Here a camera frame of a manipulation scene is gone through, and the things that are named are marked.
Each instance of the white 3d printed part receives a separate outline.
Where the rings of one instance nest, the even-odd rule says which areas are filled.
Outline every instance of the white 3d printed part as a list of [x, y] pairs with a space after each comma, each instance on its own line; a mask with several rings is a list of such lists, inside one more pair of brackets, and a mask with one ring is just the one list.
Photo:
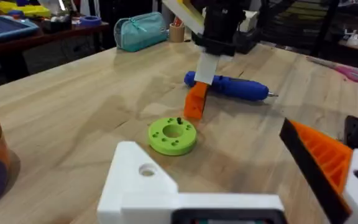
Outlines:
[[100, 224], [169, 224], [183, 208], [274, 209], [278, 195], [178, 193], [175, 181], [135, 142], [117, 145], [98, 205]]

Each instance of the wooden table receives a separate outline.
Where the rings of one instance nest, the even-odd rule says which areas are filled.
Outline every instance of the wooden table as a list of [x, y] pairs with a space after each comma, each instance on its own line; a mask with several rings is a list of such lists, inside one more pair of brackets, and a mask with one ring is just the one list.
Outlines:
[[[5, 73], [8, 73], [8, 79], [17, 80], [29, 74], [27, 65], [21, 54], [22, 51], [30, 48], [47, 44], [56, 40], [62, 40], [79, 35], [91, 35], [109, 29], [109, 24], [104, 22], [96, 27], [73, 26], [71, 30], [65, 30], [54, 34], [46, 34], [42, 29], [34, 35], [17, 40], [0, 43], [0, 64]], [[99, 51], [99, 40], [95, 41], [95, 49]]]
[[96, 206], [120, 141], [136, 141], [184, 192], [279, 194], [290, 223], [322, 223], [311, 189], [278, 134], [284, 117], [341, 138], [358, 116], [358, 84], [305, 55], [258, 45], [221, 62], [217, 73], [262, 82], [280, 96], [263, 103], [207, 97], [194, 122], [194, 151], [151, 150], [147, 128], [181, 116], [184, 74], [196, 68], [193, 43], [137, 53], [117, 49], [0, 86], [0, 121], [12, 151], [12, 177], [0, 223], [97, 223]]

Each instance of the blue tablet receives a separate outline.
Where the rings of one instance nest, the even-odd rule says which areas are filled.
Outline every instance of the blue tablet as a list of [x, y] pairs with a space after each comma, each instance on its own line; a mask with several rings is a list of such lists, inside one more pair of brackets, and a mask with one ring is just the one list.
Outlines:
[[28, 19], [0, 16], [0, 41], [8, 41], [35, 33], [39, 27]]

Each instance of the screwdriver handle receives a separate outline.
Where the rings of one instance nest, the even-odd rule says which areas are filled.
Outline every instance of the screwdriver handle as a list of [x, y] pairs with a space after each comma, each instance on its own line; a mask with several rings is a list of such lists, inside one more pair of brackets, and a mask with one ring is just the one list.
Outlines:
[[[188, 72], [185, 76], [185, 83], [193, 87], [195, 85], [195, 72]], [[267, 86], [254, 81], [241, 80], [236, 78], [215, 75], [210, 90], [226, 96], [236, 97], [249, 101], [260, 101], [269, 96]]]

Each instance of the green 3d printed part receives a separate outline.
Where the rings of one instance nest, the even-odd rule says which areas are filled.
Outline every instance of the green 3d printed part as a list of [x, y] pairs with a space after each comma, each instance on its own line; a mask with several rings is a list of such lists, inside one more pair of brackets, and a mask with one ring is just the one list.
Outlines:
[[157, 152], [168, 156], [190, 152], [196, 138], [196, 128], [182, 118], [162, 118], [149, 127], [150, 145]]

